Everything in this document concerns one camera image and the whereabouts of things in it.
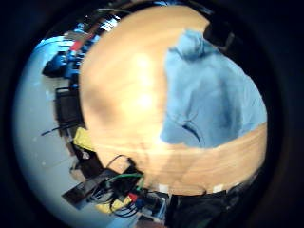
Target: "wire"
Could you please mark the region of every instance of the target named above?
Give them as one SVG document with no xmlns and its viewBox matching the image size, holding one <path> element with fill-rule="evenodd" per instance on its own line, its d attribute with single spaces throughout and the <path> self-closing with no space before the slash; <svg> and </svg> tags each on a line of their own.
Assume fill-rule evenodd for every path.
<svg viewBox="0 0 304 228">
<path fill-rule="evenodd" d="M 112 9 L 112 8 L 99 8 L 97 9 L 98 12 L 101 11 L 120 11 L 120 12 L 125 12 L 125 13 L 132 13 L 131 11 L 124 10 L 124 9 Z"/>
<path fill-rule="evenodd" d="M 110 209 L 111 213 L 113 213 L 113 214 L 114 214 L 115 216 L 117 216 L 117 217 L 120 217 L 120 218 L 130 218 L 130 217 L 136 215 L 136 214 L 139 212 L 139 209 L 135 206 L 135 204 L 134 204 L 134 203 L 133 203 L 133 204 L 130 203 L 130 204 L 134 205 L 135 208 L 131 208 L 131 207 L 130 207 L 130 204 L 128 204 L 127 207 L 130 207 L 130 208 L 128 208 L 130 211 L 127 212 L 127 213 L 124 213 L 124 214 L 118 214 L 118 213 L 116 213 L 116 211 L 113 210 L 113 202 L 114 202 L 114 201 L 115 201 L 115 200 L 113 200 L 113 201 L 110 202 L 110 204 L 109 204 L 109 209 Z"/>
<path fill-rule="evenodd" d="M 105 168 L 108 168 L 115 160 L 117 160 L 120 157 L 128 158 L 126 155 L 118 155 L 114 159 L 112 159 L 112 161 L 110 161 Z"/>
<path fill-rule="evenodd" d="M 120 174 L 115 176 L 114 178 L 109 179 L 108 181 L 114 181 L 119 178 L 142 178 L 143 174 L 133 173 L 133 174 Z"/>
<path fill-rule="evenodd" d="M 48 133 L 53 132 L 53 131 L 55 131 L 55 130 L 65 130 L 65 129 L 68 129 L 68 128 L 71 128 L 71 127 L 73 127 L 73 126 L 80 125 L 80 124 L 81 124 L 81 123 L 71 123 L 71 124 L 68 124 L 68 125 L 58 126 L 58 127 L 55 127 L 55 128 L 53 128 L 53 129 L 51 129 L 51 130 L 49 130 L 49 131 L 46 131 L 46 132 L 42 133 L 41 136 L 45 136 L 45 135 L 47 135 Z"/>
<path fill-rule="evenodd" d="M 136 188 L 137 191 L 141 191 L 141 189 L 143 188 L 143 183 L 144 183 L 144 175 L 142 175 L 142 178 L 140 180 L 140 184 L 139 186 Z"/>
</svg>

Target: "desk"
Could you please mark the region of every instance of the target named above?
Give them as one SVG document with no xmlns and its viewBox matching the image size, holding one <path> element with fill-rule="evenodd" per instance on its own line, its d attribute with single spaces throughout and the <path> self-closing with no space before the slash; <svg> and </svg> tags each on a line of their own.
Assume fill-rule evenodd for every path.
<svg viewBox="0 0 304 228">
<path fill-rule="evenodd" d="M 153 7 L 125 17 L 104 34 L 81 68 L 85 124 L 104 165 L 124 154 L 144 172 L 144 186 L 178 195 L 226 190 L 262 165 L 266 123 L 213 149 L 159 139 L 166 104 L 164 56 L 185 29 L 208 21 L 184 7 Z M 111 168 L 122 172 L 124 159 Z"/>
</svg>

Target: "red object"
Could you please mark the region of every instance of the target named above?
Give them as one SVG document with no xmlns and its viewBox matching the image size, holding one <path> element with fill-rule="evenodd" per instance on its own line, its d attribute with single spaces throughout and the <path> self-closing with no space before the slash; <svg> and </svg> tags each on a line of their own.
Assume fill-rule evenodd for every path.
<svg viewBox="0 0 304 228">
<path fill-rule="evenodd" d="M 128 195 L 130 198 L 131 198 L 131 200 L 132 201 L 136 201 L 137 200 L 137 198 L 138 198 L 138 196 L 137 195 L 135 195 L 135 194 L 133 194 L 133 193 L 129 193 L 129 195 Z"/>
<path fill-rule="evenodd" d="M 69 49 L 77 51 L 80 49 L 81 46 L 82 46 L 81 41 L 75 41 L 74 44 Z"/>
</svg>

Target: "black device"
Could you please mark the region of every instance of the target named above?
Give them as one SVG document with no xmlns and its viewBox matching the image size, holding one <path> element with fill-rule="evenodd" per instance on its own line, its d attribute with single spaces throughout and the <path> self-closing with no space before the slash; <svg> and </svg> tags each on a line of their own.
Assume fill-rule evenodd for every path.
<svg viewBox="0 0 304 228">
<path fill-rule="evenodd" d="M 104 167 L 95 152 L 80 148 L 73 142 L 69 144 L 68 148 L 72 149 L 78 159 L 75 169 L 81 170 L 86 179 L 95 178 L 102 174 Z"/>
<path fill-rule="evenodd" d="M 56 88 L 55 96 L 56 119 L 60 128 L 68 128 L 84 121 L 78 89 Z"/>
</svg>

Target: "blue object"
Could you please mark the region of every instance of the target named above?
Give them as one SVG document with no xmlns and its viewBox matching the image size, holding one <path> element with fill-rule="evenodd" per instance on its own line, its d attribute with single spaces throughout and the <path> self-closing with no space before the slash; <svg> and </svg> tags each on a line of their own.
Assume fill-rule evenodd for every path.
<svg viewBox="0 0 304 228">
<path fill-rule="evenodd" d="M 233 61 L 187 30 L 165 58 L 167 107 L 161 139 L 216 147 L 254 130 L 267 112 L 254 82 Z"/>
</svg>

